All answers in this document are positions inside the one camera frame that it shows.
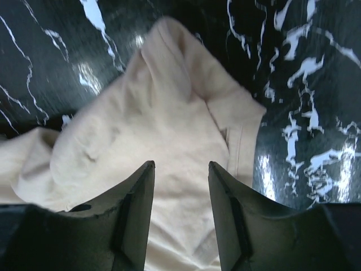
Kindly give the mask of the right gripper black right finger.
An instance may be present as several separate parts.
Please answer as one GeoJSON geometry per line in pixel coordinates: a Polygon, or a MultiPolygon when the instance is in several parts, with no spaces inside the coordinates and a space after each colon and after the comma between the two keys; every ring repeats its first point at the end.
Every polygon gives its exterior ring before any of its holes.
{"type": "Polygon", "coordinates": [[[222,270],[359,270],[360,204],[279,204],[209,163],[222,270]]]}

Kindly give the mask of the beige t shirt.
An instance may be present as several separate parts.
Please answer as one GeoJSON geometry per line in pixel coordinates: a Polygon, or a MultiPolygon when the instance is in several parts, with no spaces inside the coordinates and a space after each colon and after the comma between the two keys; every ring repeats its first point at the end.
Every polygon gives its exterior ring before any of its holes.
{"type": "Polygon", "coordinates": [[[180,22],[162,18],[63,131],[1,142],[1,202],[69,211],[152,160],[146,269],[220,270],[208,164],[251,186],[265,112],[180,22]]]}

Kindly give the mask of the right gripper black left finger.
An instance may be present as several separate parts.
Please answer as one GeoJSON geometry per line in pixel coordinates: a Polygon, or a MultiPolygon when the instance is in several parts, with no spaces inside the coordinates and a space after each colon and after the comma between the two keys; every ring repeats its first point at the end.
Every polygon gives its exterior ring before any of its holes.
{"type": "Polygon", "coordinates": [[[143,270],[155,163],[69,212],[1,205],[2,270],[143,270]]]}

